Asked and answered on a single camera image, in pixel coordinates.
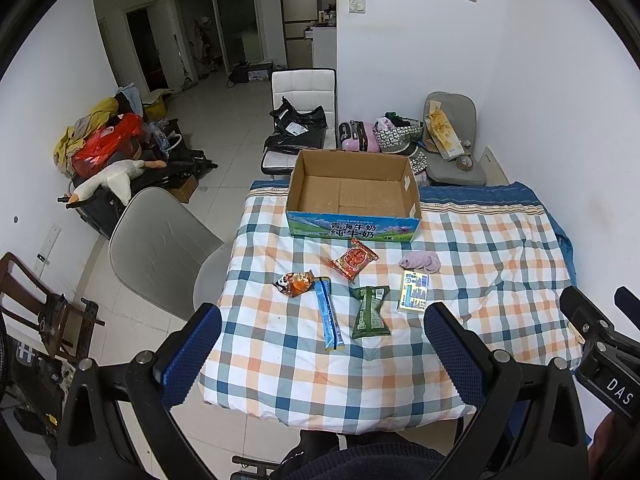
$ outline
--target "blue milk carton box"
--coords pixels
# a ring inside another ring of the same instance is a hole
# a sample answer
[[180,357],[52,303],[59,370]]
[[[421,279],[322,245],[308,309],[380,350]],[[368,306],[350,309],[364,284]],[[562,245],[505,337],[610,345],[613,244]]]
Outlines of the blue milk carton box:
[[407,157],[341,150],[298,155],[287,200],[291,235],[409,242],[421,217]]

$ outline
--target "blue gripper pad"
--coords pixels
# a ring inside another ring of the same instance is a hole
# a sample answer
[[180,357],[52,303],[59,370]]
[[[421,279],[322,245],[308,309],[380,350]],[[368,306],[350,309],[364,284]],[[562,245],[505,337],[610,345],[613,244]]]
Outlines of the blue gripper pad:
[[173,332],[158,349],[154,377],[161,385],[166,408],[182,404],[222,332],[222,315],[203,303],[182,330]]
[[424,333],[462,401],[472,406],[482,406],[486,397],[484,373],[451,325],[452,322],[460,324],[451,314],[449,315],[450,319],[445,319],[444,314],[435,305],[430,305],[424,312]]

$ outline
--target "red plastic bag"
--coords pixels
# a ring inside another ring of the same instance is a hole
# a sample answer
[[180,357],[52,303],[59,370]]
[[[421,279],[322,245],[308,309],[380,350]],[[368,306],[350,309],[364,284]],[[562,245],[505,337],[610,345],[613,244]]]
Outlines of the red plastic bag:
[[142,133],[142,117],[124,114],[114,127],[100,128],[71,159],[76,173],[84,178],[100,172],[119,146]]

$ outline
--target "blue snack package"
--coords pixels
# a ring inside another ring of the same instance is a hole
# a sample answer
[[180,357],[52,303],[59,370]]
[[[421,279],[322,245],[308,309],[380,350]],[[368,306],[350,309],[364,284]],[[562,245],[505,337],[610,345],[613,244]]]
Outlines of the blue snack package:
[[340,333],[340,327],[335,319],[334,309],[331,306],[331,280],[329,278],[316,278],[314,290],[318,298],[318,307],[322,316],[322,330],[324,331],[324,348],[327,351],[341,350],[344,341]]

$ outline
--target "yellow cloth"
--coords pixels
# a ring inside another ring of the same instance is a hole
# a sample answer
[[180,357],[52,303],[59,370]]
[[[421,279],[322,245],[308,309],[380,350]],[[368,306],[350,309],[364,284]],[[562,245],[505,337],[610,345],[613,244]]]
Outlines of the yellow cloth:
[[88,136],[103,127],[118,111],[118,102],[113,97],[100,101],[89,111],[89,114],[78,119],[74,126],[67,126],[65,134],[53,150],[53,161],[62,173],[72,176],[75,172],[71,166],[71,157],[84,146]]

